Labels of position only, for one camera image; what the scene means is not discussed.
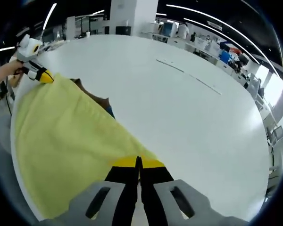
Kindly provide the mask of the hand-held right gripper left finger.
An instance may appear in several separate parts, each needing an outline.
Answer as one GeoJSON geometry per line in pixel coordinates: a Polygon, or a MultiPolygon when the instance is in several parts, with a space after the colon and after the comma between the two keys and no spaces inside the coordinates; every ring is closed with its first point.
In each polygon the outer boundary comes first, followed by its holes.
{"type": "Polygon", "coordinates": [[[105,180],[92,183],[69,204],[70,226],[129,226],[137,202],[139,157],[113,163],[105,180]]]}

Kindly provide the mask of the person's left hand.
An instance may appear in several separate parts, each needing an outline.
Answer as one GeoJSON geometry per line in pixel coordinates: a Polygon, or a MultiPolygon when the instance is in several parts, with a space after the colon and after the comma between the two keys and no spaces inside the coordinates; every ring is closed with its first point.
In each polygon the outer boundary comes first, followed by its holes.
{"type": "Polygon", "coordinates": [[[21,73],[23,63],[19,60],[13,60],[8,63],[8,75],[14,75],[19,71],[21,73]]]}

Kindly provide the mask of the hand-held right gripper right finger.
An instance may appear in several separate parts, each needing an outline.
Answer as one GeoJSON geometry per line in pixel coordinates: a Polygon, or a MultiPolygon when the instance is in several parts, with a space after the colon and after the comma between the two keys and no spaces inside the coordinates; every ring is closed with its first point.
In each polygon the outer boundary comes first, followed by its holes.
{"type": "Polygon", "coordinates": [[[175,180],[166,166],[141,158],[141,200],[150,226],[209,226],[208,198],[181,179],[175,180]]]}

